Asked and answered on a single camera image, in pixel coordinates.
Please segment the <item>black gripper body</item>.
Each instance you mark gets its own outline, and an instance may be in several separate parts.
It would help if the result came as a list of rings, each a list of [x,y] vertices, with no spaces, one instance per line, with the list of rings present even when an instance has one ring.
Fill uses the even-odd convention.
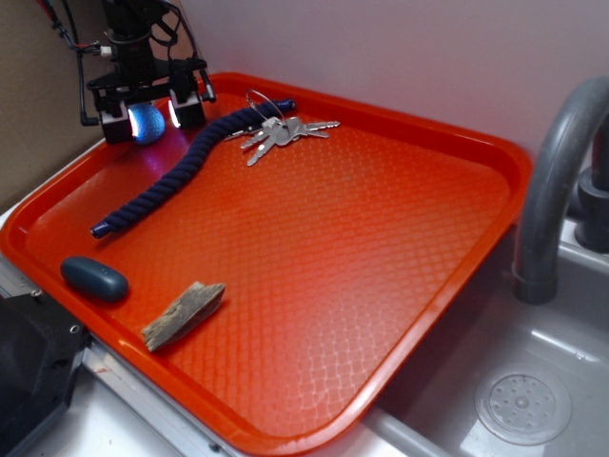
[[[135,38],[111,33],[109,47],[100,50],[113,71],[87,82],[97,106],[134,105],[169,97],[178,106],[204,99],[198,79],[208,80],[206,61],[197,53],[185,59],[154,56],[150,32]]]

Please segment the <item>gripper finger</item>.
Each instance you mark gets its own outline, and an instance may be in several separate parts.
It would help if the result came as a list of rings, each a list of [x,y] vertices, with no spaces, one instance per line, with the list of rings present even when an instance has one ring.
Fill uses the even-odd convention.
[[[170,116],[178,129],[201,126],[206,117],[196,79],[190,73],[177,72],[169,76]]]
[[[106,142],[109,145],[133,141],[133,128],[128,111],[128,100],[120,91],[93,91],[94,105]]]

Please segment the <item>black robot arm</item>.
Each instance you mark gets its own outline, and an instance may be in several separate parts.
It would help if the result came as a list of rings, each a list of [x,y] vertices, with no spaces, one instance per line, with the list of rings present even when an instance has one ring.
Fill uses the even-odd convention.
[[[166,98],[177,127],[206,122],[216,95],[179,7],[169,1],[104,1],[114,70],[87,83],[109,144],[132,138],[128,109]]]

